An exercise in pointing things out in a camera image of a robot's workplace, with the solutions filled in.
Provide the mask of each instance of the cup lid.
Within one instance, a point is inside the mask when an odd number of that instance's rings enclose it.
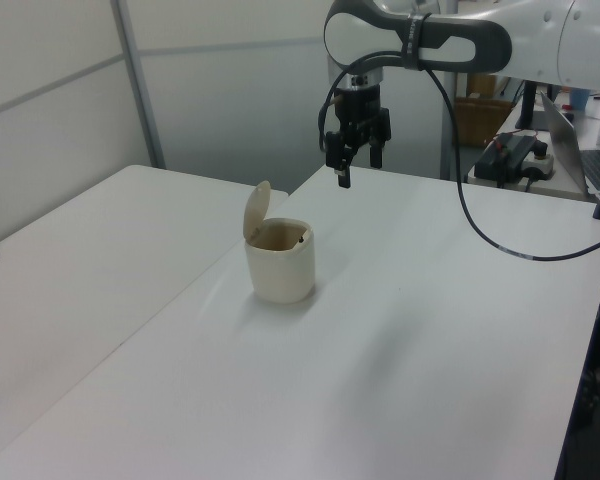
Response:
[[[249,200],[247,200],[247,206],[244,209],[244,222],[242,224],[242,234],[245,240],[252,239],[258,233],[258,229],[267,215],[270,198],[271,185],[266,180],[251,192]]]

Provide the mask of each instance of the cable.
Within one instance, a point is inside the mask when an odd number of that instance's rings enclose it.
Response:
[[[340,75],[338,75],[336,80],[331,85],[331,88],[329,89],[329,93],[327,94],[327,99],[324,101],[324,104],[322,104],[322,107],[320,108],[320,112],[318,113],[318,131],[320,132],[320,138],[319,138],[318,142],[320,145],[320,151],[322,151],[322,152],[325,151],[324,123],[327,119],[327,110],[329,109],[329,105],[331,104],[331,97],[333,96],[333,93],[336,91],[336,88],[338,88],[338,84],[345,77],[345,75],[352,72],[354,69],[358,68],[364,62],[371,60],[373,58],[377,58],[377,57],[402,58],[402,54],[397,50],[381,50],[379,52],[374,52],[374,53],[370,53],[368,55],[364,55],[364,56],[360,57],[359,59],[357,59],[355,62],[344,67],[342,72],[340,72]]]
[[[535,181],[536,181],[536,180],[535,180],[535,178],[533,178],[533,176],[530,176],[530,177],[529,177],[529,181],[527,182],[527,186],[526,186],[526,187],[524,187],[524,193],[529,193],[529,189],[531,188],[531,184],[532,184],[533,182],[535,182]]]
[[[513,103],[514,105],[516,105],[518,103],[518,100],[520,100],[518,98],[518,94],[520,93],[520,90],[522,90],[522,86],[524,85],[524,81],[520,82],[520,85],[518,85],[518,88],[516,89],[516,93],[513,94],[513,98],[511,99],[511,103]]]
[[[434,73],[431,71],[431,69],[425,68],[425,71],[427,72],[427,74],[429,74],[429,77],[431,77],[431,79],[433,80],[433,83],[435,83],[436,87],[438,87],[438,90],[440,91],[440,94],[442,95],[442,99],[444,100],[444,103],[447,107],[447,111],[449,112],[449,117],[451,117],[451,127],[453,130],[454,151],[455,151],[455,157],[456,157],[456,184],[458,186],[458,197],[460,197],[460,205],[462,206],[462,211],[464,212],[465,217],[467,217],[467,220],[469,221],[469,224],[471,225],[473,230],[485,242],[487,242],[489,245],[493,246],[494,248],[497,248],[498,250],[500,250],[504,253],[508,253],[509,255],[513,255],[514,257],[524,258],[525,260],[534,260],[536,262],[557,262],[557,261],[561,261],[561,260],[569,260],[572,258],[581,257],[582,255],[586,255],[587,253],[590,253],[590,252],[593,252],[594,250],[599,249],[600,242],[596,243],[595,245],[591,245],[590,247],[580,250],[578,252],[570,253],[567,255],[537,257],[535,255],[528,255],[525,253],[516,252],[515,250],[506,248],[506,247],[500,245],[499,243],[496,243],[495,241],[491,240],[491,238],[489,238],[484,232],[482,232],[482,230],[480,230],[478,228],[476,223],[473,221],[471,214],[469,213],[469,209],[467,208],[467,203],[464,198],[464,192],[462,191],[462,174],[460,173],[460,142],[458,141],[458,138],[459,138],[458,123],[456,120],[455,113],[453,111],[453,106],[451,105],[451,100],[449,100],[449,96],[447,95],[447,92],[444,90],[444,87],[440,83],[440,80],[438,80],[438,77],[436,77],[434,75]]]

